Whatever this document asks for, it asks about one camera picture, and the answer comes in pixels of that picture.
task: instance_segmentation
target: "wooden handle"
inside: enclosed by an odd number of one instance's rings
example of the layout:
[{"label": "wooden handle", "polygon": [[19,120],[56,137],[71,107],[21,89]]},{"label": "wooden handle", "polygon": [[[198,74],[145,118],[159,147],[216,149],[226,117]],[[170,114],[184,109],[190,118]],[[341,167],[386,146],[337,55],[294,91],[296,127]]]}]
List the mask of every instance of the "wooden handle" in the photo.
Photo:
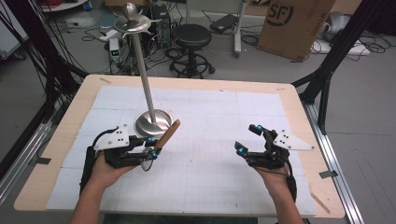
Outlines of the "wooden handle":
[{"label": "wooden handle", "polygon": [[175,120],[175,122],[166,130],[166,132],[161,136],[160,140],[158,140],[157,144],[155,144],[154,149],[163,148],[168,140],[172,137],[172,135],[177,130],[178,126],[180,126],[180,120]]}]

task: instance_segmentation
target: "table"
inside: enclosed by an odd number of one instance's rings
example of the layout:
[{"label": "table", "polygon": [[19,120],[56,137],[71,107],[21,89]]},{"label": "table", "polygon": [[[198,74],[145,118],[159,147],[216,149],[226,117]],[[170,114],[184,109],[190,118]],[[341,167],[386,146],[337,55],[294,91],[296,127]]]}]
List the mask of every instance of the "table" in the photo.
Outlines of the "table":
[{"label": "table", "polygon": [[[151,77],[150,87],[165,89],[231,90],[276,93],[282,100],[290,129],[297,137],[318,148],[317,140],[300,103],[297,91],[290,84],[240,82],[222,80],[178,79]],[[26,181],[14,206],[20,211],[45,211],[57,175],[78,130],[92,107],[96,93],[102,86],[141,87],[140,77],[90,75],[84,80],[78,94],[69,106],[55,134],[42,154],[51,158],[48,165],[37,164]],[[322,179],[318,173],[327,171],[321,152],[299,152],[311,195],[317,209],[316,217],[342,218],[345,211],[330,178]]]}]

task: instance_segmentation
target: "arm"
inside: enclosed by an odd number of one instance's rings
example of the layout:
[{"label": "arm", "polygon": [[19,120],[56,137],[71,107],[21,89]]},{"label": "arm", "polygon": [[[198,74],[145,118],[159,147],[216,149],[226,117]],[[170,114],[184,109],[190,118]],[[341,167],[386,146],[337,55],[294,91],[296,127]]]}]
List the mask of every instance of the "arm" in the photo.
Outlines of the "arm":
[{"label": "arm", "polygon": [[285,170],[283,168],[271,171],[262,168],[255,168],[255,170],[264,180],[265,187],[267,187],[274,201],[278,223],[303,224],[300,213],[291,197],[286,176],[282,175],[285,174]]},{"label": "arm", "polygon": [[105,155],[99,154],[92,169],[90,180],[79,196],[70,224],[96,224],[99,218],[99,207],[105,190],[113,185],[123,174],[134,167],[115,169],[105,162]]}]

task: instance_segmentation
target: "cardboard box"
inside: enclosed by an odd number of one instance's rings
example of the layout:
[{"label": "cardboard box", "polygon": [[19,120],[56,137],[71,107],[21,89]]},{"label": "cardboard box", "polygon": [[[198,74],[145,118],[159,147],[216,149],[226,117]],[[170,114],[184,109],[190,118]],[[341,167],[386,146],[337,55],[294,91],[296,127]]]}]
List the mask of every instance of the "cardboard box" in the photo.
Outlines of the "cardboard box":
[{"label": "cardboard box", "polygon": [[336,0],[334,6],[332,6],[332,11],[353,15],[360,4],[361,0]]},{"label": "cardboard box", "polygon": [[335,0],[271,0],[257,49],[306,59]]},{"label": "cardboard box", "polygon": [[149,0],[105,0],[107,7],[122,7],[125,3],[133,3],[137,6],[149,6]]}]

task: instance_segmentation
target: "black stool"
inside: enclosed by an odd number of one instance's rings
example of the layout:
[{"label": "black stool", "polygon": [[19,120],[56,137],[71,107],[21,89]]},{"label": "black stool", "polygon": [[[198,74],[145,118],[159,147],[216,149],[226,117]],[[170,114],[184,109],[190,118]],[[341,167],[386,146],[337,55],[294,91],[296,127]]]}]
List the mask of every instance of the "black stool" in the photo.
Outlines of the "black stool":
[{"label": "black stool", "polygon": [[[177,77],[199,76],[201,79],[204,73],[209,68],[209,73],[215,73],[216,69],[207,61],[207,59],[199,54],[194,53],[198,49],[207,46],[212,40],[212,34],[201,25],[197,24],[183,24],[178,26],[172,32],[172,39],[175,43],[188,51],[181,56],[174,59],[169,65],[171,71],[177,72]],[[184,56],[188,56],[188,60],[183,60]]]}]

